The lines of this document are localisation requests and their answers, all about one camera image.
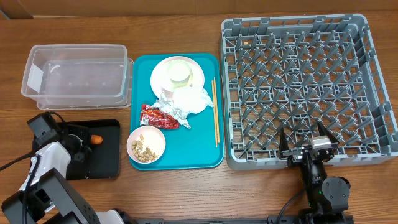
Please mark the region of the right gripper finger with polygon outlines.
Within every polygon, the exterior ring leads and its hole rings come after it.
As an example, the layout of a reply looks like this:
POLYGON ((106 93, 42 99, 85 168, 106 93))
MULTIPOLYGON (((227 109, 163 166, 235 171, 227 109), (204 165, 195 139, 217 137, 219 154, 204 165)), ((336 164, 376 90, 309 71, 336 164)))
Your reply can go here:
POLYGON ((338 144, 339 140, 332 135, 321 121, 317 121, 318 132, 320 136, 327 136, 332 144, 338 144))
POLYGON ((284 128, 281 127, 280 129, 280 143, 279 143, 279 151, 288 151, 289 150, 289 145, 285 136, 284 128))

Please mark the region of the orange carrot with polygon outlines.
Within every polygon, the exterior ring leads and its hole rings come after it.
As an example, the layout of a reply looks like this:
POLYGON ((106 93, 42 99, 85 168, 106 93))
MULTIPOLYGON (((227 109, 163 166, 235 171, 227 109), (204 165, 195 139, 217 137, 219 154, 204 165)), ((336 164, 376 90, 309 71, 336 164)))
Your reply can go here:
POLYGON ((103 137, 100 135, 91 135, 90 144, 92 145, 100 145, 103 142, 103 137))

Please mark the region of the food scraps pile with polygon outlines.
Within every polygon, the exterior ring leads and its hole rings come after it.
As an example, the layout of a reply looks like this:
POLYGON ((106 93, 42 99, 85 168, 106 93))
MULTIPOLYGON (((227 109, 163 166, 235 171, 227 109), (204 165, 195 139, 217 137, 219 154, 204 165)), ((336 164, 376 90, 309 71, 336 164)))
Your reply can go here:
POLYGON ((158 155, 149 146, 144 144, 144 140, 145 138, 143 135, 133 140, 131 144, 133 154, 139 162, 154 162, 158 158, 158 155))

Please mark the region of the red snack wrapper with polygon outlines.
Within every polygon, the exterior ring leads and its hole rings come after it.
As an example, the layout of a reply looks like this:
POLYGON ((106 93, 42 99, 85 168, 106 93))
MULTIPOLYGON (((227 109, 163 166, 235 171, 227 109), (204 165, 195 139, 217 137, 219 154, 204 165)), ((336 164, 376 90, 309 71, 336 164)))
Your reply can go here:
POLYGON ((178 129, 179 122, 171 115, 148 104, 142 104, 140 113, 141 126, 153 126, 159 129, 178 129))

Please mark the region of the foil wrapper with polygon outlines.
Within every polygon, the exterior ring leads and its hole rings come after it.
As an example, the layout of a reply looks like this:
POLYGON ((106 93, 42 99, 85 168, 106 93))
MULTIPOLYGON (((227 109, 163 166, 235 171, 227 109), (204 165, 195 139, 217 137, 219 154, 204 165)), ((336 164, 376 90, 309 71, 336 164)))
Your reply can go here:
POLYGON ((173 99, 167 98, 167 95, 164 92, 161 93, 160 98, 155 101, 152 107, 158 108, 161 112, 171 115, 171 117, 178 121, 182 126, 185 126, 188 129, 191 128, 187 120, 189 112, 178 107, 174 103, 173 99))

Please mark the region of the white napkin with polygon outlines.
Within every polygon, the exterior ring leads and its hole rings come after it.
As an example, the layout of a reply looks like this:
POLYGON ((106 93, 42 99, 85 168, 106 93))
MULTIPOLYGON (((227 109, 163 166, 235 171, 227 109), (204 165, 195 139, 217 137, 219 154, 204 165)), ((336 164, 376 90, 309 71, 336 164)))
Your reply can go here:
POLYGON ((214 107, 208 92, 200 86, 181 87, 174 90, 174 105, 187 113, 201 113, 207 106, 214 107))

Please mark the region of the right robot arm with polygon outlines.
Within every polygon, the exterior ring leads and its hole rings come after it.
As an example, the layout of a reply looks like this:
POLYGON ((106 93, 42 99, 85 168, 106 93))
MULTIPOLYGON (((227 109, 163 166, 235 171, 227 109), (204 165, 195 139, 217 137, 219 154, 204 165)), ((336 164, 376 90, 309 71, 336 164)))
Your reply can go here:
POLYGON ((310 144, 297 150, 289 149, 284 129, 281 128, 279 157, 287 159, 289 167, 299 167, 303 190, 294 195, 279 212, 276 223, 354 223, 344 211, 349 208, 351 184, 344 177, 329 177, 324 163, 334 158, 339 141, 321 122, 317 123, 319 135, 310 144), (295 217, 285 216, 285 210, 301 194, 307 194, 309 207, 295 217))

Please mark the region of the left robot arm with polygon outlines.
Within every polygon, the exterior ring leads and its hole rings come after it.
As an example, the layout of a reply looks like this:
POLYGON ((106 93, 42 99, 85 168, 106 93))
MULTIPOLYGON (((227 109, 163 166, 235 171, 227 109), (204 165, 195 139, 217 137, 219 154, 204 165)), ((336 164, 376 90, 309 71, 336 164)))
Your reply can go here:
POLYGON ((65 176, 73 153, 88 148, 82 137, 50 126, 29 126, 40 149, 31 160, 27 180, 1 209, 10 223, 37 223, 51 209, 58 213, 48 223, 136 223, 126 212, 96 212, 67 182, 65 176))

